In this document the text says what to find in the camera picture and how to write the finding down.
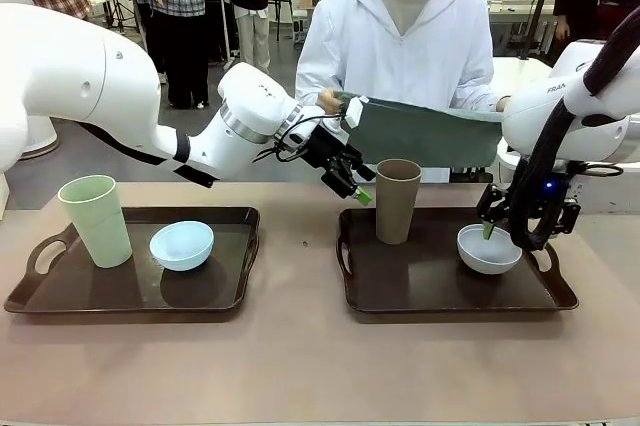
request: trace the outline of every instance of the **white hoodie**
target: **white hoodie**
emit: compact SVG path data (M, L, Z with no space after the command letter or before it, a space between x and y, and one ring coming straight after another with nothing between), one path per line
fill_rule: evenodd
M335 88L433 109L494 111L486 0L429 0L400 36L382 0L322 0L300 56L296 98Z

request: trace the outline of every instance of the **green cloth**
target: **green cloth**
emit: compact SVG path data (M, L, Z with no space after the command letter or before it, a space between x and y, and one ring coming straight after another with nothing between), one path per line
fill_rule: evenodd
M357 95L338 92L348 103ZM351 129L349 144L366 163L390 158L413 161L423 168L487 167L495 160L502 138L502 113L416 107L367 98L360 124Z

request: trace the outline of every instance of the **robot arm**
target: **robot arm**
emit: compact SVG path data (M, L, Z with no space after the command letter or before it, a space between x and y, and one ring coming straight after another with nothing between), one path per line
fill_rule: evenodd
M580 211L572 196L591 162L636 161L640 144L640 8L604 46L567 48L551 77L517 93L503 120L507 143L521 154L507 190L489 185L478 204L491 225L507 220L513 242L526 250L545 247L552 235L570 233ZM529 220L539 219L533 231Z
M206 187L248 167L275 139L294 157L323 168L323 181L338 195L367 202L352 177L353 170L373 175L360 153L329 133L334 125L321 108L302 107L255 68L238 64L224 76L222 107L189 137L157 123L158 76L131 41L34 6L2 4L0 16L0 171L24 148L26 115L53 116L77 121L122 153Z

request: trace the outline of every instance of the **green cup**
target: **green cup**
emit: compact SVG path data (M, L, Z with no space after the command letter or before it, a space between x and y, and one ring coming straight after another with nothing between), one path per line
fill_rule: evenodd
M74 179L60 188L58 199L96 266L113 268L131 257L129 234L113 178Z

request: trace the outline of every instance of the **blue bowl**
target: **blue bowl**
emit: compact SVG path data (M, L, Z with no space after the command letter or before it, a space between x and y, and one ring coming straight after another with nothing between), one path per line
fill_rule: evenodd
M151 238L151 255L171 271L189 271L204 263L213 248L213 231L198 221L165 226Z

